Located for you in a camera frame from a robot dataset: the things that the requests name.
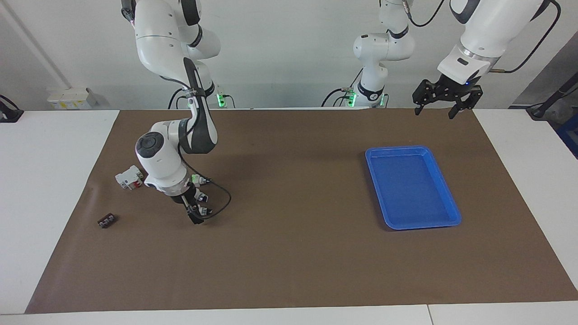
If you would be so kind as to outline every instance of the blue plastic tray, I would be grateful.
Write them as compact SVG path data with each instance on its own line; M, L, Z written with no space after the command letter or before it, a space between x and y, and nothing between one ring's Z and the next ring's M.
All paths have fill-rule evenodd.
M388 226L407 230L460 224L458 207L428 148L373 148L365 157Z

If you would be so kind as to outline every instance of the green light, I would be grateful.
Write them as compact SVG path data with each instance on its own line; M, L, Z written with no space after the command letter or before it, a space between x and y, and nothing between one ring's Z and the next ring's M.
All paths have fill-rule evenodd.
M347 101L347 106L349 107L354 107L355 106L355 100L357 99L357 94L353 93L350 97L349 100Z
M219 107L225 107L225 105L227 105L225 98L223 98L221 94L217 94L217 102Z

